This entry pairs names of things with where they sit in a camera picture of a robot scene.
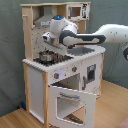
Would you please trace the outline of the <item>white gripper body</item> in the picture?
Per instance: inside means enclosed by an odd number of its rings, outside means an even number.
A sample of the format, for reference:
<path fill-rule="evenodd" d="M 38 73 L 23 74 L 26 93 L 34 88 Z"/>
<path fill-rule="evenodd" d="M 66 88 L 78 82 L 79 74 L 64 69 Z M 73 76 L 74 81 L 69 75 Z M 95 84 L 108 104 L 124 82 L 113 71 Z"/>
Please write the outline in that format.
<path fill-rule="evenodd" d="M 52 38 L 49 32 L 42 35 L 42 45 L 60 55 L 67 54 L 67 46 L 63 43 L 64 35 L 60 34 L 58 38 Z"/>

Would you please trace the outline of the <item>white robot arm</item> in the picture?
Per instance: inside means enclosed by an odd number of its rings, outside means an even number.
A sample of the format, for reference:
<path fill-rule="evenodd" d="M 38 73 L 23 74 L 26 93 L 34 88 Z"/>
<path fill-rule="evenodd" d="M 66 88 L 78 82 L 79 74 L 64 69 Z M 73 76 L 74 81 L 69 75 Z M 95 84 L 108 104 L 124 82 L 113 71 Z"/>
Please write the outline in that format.
<path fill-rule="evenodd" d="M 50 31 L 42 35 L 45 47 L 65 55 L 67 49 L 75 45 L 121 43 L 123 56 L 128 60 L 128 26 L 105 24 L 92 34 L 78 34 L 77 29 L 77 25 L 64 16 L 54 16 L 50 22 Z"/>

